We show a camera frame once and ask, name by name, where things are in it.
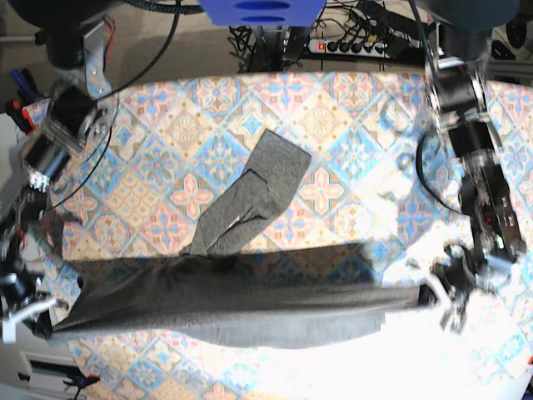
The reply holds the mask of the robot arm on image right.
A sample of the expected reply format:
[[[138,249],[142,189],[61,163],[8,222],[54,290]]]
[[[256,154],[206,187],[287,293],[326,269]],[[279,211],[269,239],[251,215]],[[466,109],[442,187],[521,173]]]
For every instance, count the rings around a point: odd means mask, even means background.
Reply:
[[[427,138],[440,139],[446,155],[462,171],[458,214],[469,219],[473,247],[445,246],[448,265],[435,264],[427,285],[444,308],[441,326],[460,332],[473,291],[495,294],[511,280],[512,268],[526,253],[511,190],[499,155],[503,145],[489,116],[486,67],[495,28],[512,21],[521,1],[412,1],[426,53],[426,96],[432,130],[416,148],[416,174],[426,182],[422,151]]]

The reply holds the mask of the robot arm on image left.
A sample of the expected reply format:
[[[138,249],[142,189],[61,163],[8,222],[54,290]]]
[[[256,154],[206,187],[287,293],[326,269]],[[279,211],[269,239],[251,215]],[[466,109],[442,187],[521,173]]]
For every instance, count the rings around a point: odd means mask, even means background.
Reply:
[[[29,272],[18,252],[30,223],[52,210],[49,194],[74,158],[104,137],[116,105],[106,96],[105,15],[116,1],[12,1],[14,12],[39,29],[58,79],[41,122],[9,148],[11,174],[1,185],[1,340],[16,341],[17,325],[41,338],[52,332],[51,308],[67,308],[39,291],[43,277]]]

